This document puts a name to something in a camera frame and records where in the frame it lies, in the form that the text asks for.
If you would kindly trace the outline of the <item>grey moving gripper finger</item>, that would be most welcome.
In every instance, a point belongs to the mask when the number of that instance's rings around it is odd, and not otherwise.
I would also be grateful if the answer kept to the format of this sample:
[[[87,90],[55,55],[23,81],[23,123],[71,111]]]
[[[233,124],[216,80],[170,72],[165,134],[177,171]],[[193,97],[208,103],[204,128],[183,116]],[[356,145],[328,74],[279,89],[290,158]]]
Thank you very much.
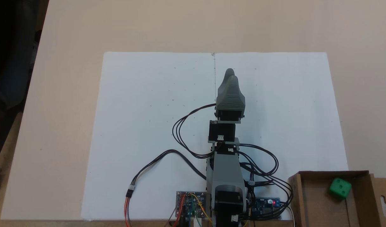
[[[235,75],[224,76],[218,88],[216,99],[217,110],[244,111],[245,96],[239,87],[239,79]]]

